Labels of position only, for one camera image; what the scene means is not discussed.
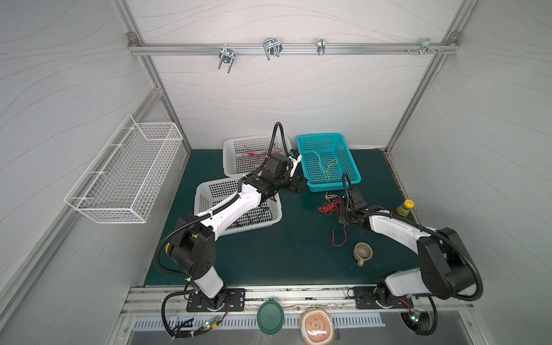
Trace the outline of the red alligator clip lead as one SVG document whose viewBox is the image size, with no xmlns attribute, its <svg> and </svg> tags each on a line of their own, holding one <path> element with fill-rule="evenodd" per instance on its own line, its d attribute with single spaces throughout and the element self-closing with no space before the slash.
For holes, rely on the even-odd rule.
<svg viewBox="0 0 552 345">
<path fill-rule="evenodd" d="M 240 156 L 237 158 L 237 162 L 241 165 L 259 165 L 269 153 L 282 153 L 283 151 L 277 145 L 273 147 L 267 145 L 266 147 L 260 147 L 257 150 L 250 149 L 246 145 L 241 145 L 237 146 L 237 152 L 240 153 Z"/>
</svg>

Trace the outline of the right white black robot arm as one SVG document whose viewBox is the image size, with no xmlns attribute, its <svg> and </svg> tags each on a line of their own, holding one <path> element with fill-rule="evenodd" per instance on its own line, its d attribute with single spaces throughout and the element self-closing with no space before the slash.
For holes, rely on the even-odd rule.
<svg viewBox="0 0 552 345">
<path fill-rule="evenodd" d="M 403 296 L 479 300 L 482 276 L 459 234 L 450 228 L 433 229 L 396 216 L 380 206 L 368 206 L 356 188 L 344 188 L 339 222 L 388 237 L 418 256 L 418 267 L 384 277 L 374 294 L 384 307 Z"/>
</svg>

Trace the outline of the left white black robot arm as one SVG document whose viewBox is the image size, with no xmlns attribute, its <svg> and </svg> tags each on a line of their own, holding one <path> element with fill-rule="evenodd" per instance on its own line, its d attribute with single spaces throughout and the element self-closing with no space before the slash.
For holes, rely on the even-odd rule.
<svg viewBox="0 0 552 345">
<path fill-rule="evenodd" d="M 296 149 L 286 156 L 271 153 L 259 168 L 238 179 L 233 194 L 222 202 L 196 215 L 182 215 L 177 227 L 155 248 L 155 267 L 184 278 L 213 308 L 218 308 L 226 297 L 227 286 L 214 267 L 216 241 L 240 217 L 279 191 L 301 193 L 307 183 L 296 173 L 301 159 Z"/>
</svg>

